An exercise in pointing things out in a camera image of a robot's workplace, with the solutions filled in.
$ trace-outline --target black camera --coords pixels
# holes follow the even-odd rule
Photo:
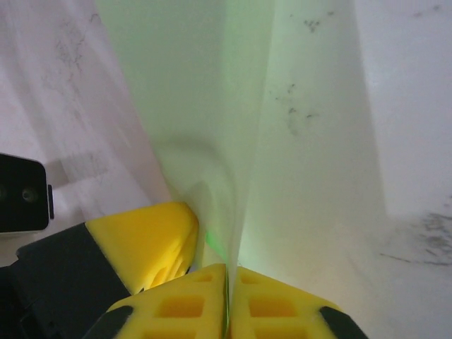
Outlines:
[[[0,234],[41,231],[53,217],[44,166],[0,153]]]

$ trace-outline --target camera lens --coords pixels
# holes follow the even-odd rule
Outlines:
[[[28,203],[35,203],[37,200],[37,192],[35,189],[26,188],[22,191],[22,198]]]
[[[0,184],[0,201],[5,201],[5,200],[6,200],[6,189],[5,189],[5,186]]]

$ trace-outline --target yellow foam pad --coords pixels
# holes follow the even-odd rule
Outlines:
[[[123,299],[132,306],[117,339],[221,339],[226,267],[215,264]]]
[[[239,267],[230,311],[232,339],[335,339],[321,307],[331,302]]]
[[[185,203],[162,203],[85,224],[133,295],[184,274],[194,257],[198,219]]]

